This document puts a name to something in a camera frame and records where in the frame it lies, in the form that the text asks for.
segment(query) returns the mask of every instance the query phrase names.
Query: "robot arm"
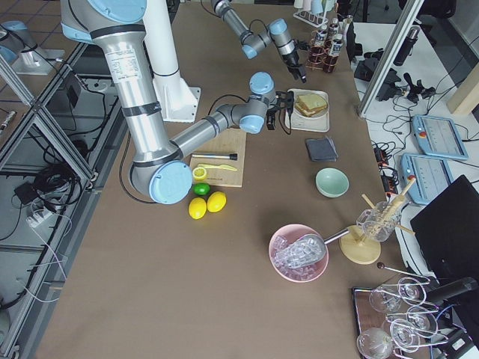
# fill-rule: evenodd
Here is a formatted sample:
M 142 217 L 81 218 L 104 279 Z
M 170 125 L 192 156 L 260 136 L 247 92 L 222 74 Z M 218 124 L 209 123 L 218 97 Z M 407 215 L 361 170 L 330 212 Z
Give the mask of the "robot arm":
M 211 5 L 216 15 L 221 17 L 238 36 L 247 58 L 256 57 L 259 52 L 273 42 L 294 79 L 301 79 L 303 83 L 306 82 L 305 67 L 299 63 L 296 44 L 291 38 L 283 19 L 271 22 L 264 31 L 254 34 L 230 6 L 230 0 L 211 0 Z
M 136 147 L 129 172 L 133 187 L 158 203 L 172 204 L 192 184 L 192 172 L 181 159 L 228 127 L 258 133 L 275 104 L 275 88 L 267 73 L 256 73 L 246 104 L 223 105 L 170 140 L 143 50 L 145 9 L 146 0 L 61 0 L 62 27 L 70 39 L 94 43 L 105 53 Z

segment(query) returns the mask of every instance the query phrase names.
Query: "green bowl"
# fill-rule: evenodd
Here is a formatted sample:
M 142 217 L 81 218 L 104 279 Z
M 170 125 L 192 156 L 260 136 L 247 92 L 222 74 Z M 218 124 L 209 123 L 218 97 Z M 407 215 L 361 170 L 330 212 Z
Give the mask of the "green bowl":
M 324 168 L 316 175 L 316 188 L 324 196 L 336 198 L 342 196 L 350 187 L 346 175 L 336 168 Z

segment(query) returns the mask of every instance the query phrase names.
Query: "bread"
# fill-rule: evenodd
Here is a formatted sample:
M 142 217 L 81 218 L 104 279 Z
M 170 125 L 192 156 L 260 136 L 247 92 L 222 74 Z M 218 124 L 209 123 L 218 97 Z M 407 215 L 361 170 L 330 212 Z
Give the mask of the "bread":
M 326 100 L 317 93 L 298 95 L 294 108 L 305 117 L 311 117 L 328 107 Z

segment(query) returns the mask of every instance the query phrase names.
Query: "white plate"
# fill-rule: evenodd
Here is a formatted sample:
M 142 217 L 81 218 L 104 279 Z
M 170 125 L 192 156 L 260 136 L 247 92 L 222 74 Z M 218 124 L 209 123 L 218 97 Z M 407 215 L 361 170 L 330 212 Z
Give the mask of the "white plate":
M 286 117 L 286 125 L 291 126 L 292 129 L 299 129 L 302 131 L 314 131 L 314 132 L 327 132 L 329 131 L 329 97 L 326 92 L 315 90 L 302 90 L 298 88 L 291 88 L 288 91 L 294 93 L 294 99 L 296 100 L 298 95 L 304 95 L 307 93 L 317 93 L 326 100 L 328 107 L 321 112 L 311 117 L 303 116 L 298 110 L 294 109 L 291 114 L 291 118 Z

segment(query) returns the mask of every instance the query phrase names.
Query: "cutting board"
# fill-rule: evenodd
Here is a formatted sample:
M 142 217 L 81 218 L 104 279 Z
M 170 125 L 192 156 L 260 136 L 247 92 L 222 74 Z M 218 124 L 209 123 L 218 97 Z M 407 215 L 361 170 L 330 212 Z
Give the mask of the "cutting board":
M 226 129 L 219 134 L 218 137 L 208 141 L 199 147 L 195 152 L 198 153 L 218 153 L 230 154 L 237 153 L 238 160 L 231 159 L 198 159 L 191 158 L 189 167 L 195 168 L 198 163 L 207 163 L 208 165 L 230 165 L 238 169 L 238 171 L 228 171 L 217 168 L 207 169 L 207 178 L 200 182 L 209 185 L 217 185 L 223 187 L 241 187 L 242 174 L 245 164 L 245 148 L 246 148 L 246 132 L 241 129 Z

